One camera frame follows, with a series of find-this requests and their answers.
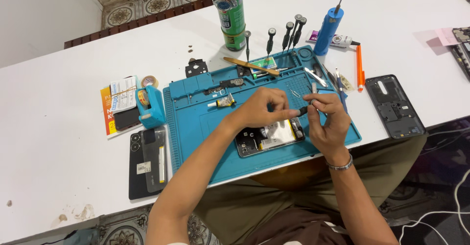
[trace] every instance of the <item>person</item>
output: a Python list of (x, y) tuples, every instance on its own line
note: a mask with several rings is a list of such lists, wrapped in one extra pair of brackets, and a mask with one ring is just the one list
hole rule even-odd
[[(350, 155), (344, 140), (351, 119), (338, 96), (308, 94), (303, 99), (317, 100), (308, 106), (309, 137), (330, 169), (292, 191), (249, 178), (206, 190), (227, 146), (243, 128), (297, 116), (285, 92), (260, 87), (168, 182), (150, 212), (146, 245), (189, 244), (187, 222), (193, 212), (223, 245), (398, 244), (377, 207), (405, 177), (426, 137), (379, 141)], [(317, 110), (327, 114), (323, 126)]]

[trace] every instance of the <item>orange flyer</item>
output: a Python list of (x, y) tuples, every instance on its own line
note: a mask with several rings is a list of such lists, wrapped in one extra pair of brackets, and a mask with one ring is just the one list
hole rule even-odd
[(101, 101), (103, 102), (104, 124), (106, 126), (106, 135), (116, 133), (114, 125), (114, 116), (111, 112), (111, 91), (109, 86), (101, 89)]

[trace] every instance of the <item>orange pen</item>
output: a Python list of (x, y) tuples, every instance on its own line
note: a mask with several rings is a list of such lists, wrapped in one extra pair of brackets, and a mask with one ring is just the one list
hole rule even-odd
[(362, 92), (364, 90), (364, 85), (366, 84), (366, 76), (362, 70), (362, 55), (361, 55), (361, 45), (356, 48), (357, 55), (357, 90)]

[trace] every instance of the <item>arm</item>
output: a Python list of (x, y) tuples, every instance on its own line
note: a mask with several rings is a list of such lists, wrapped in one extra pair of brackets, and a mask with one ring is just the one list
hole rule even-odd
[[(351, 119), (343, 109), (336, 94), (310, 94), (304, 100), (317, 99), (308, 106), (310, 138), (333, 166), (349, 163), (349, 151), (344, 140)], [(328, 114), (325, 125), (320, 123), (318, 111)], [(355, 244), (398, 244), (387, 222), (372, 202), (367, 189), (353, 166), (345, 171), (330, 169), (336, 199), (344, 225)]]
[[(267, 104), (271, 104), (274, 112), (268, 112)], [(228, 145), (243, 128), (262, 127), (297, 115), (297, 110), (288, 108), (285, 92), (259, 88), (227, 115), (181, 165), (155, 201), (149, 215), (146, 245), (189, 244), (188, 218)]]

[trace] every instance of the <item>white wall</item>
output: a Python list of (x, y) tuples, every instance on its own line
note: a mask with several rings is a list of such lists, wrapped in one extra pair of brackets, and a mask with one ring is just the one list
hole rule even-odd
[(0, 0), (0, 68), (63, 49), (101, 30), (97, 0)]

